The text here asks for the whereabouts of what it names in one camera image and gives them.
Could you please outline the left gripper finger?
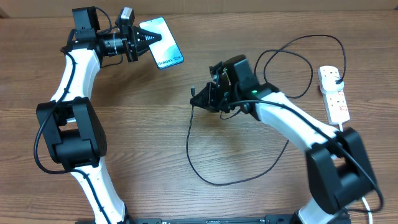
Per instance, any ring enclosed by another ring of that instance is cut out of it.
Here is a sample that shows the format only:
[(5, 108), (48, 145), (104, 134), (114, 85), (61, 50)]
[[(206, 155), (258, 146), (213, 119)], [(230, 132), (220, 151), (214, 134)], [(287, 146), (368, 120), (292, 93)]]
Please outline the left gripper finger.
[(136, 45), (136, 55), (139, 57), (150, 50), (149, 45), (147, 44), (139, 44)]
[(151, 45), (162, 40), (162, 36), (140, 27), (135, 27), (135, 40), (139, 45)]

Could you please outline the Samsung Galaxy smartphone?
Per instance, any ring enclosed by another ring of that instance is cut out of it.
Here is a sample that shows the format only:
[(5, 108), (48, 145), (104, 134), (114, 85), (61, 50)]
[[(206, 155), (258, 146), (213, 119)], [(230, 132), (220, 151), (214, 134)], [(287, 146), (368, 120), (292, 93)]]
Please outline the Samsung Galaxy smartphone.
[(161, 35), (161, 40), (150, 44), (151, 54), (158, 69), (164, 69), (184, 62), (184, 57), (163, 17), (139, 24), (141, 29)]

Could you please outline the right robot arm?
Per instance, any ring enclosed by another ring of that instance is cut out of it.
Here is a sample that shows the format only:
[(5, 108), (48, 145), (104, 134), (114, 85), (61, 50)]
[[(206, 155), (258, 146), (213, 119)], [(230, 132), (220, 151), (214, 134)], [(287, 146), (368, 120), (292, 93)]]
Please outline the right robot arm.
[(245, 114), (278, 130), (305, 155), (310, 201), (291, 215), (266, 215), (266, 223), (350, 223), (353, 203), (375, 191), (383, 201), (362, 139), (295, 106), (270, 83), (259, 83), (245, 55), (210, 67), (212, 81), (193, 93), (193, 107)]

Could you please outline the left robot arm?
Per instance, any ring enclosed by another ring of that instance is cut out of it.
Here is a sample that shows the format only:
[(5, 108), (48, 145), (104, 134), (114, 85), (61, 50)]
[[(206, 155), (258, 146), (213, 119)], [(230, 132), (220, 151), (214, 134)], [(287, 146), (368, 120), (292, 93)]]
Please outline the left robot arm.
[(73, 10), (75, 27), (61, 48), (65, 56), (62, 80), (50, 101), (36, 109), (40, 127), (34, 160), (45, 173), (70, 174), (76, 179), (93, 210), (93, 223), (133, 223), (106, 167), (106, 135), (91, 96), (96, 75), (105, 67), (104, 58), (119, 55), (135, 62), (161, 36), (134, 26), (130, 7), (101, 30), (98, 11), (98, 7)]

